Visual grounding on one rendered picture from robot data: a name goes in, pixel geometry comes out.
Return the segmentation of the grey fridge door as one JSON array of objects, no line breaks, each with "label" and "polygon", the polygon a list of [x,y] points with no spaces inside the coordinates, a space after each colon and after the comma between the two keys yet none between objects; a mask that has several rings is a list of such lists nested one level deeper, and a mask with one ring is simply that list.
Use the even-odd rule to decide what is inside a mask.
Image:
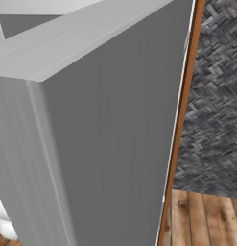
[{"label": "grey fridge door", "polygon": [[193,0],[103,0],[0,43],[0,198],[23,246],[155,246]]}]

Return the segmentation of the brown wooden side panel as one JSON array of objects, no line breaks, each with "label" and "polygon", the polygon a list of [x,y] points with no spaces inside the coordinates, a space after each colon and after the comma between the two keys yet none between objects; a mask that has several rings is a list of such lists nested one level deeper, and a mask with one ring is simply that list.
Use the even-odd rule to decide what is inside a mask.
[{"label": "brown wooden side panel", "polygon": [[169,155],[167,175],[165,180],[164,192],[162,197],[162,208],[160,214],[160,223],[157,230],[157,238],[155,246],[162,246],[163,236],[166,227],[168,207],[172,193],[174,175],[178,161],[178,150],[185,118],[187,100],[193,71],[195,67],[195,57],[199,44],[199,36],[201,31],[202,16],[204,12],[205,0],[193,0],[189,31],[187,33],[187,42],[185,48],[184,62],[182,67],[180,86],[178,91],[178,104],[175,117],[175,125],[173,129],[172,143]]}]

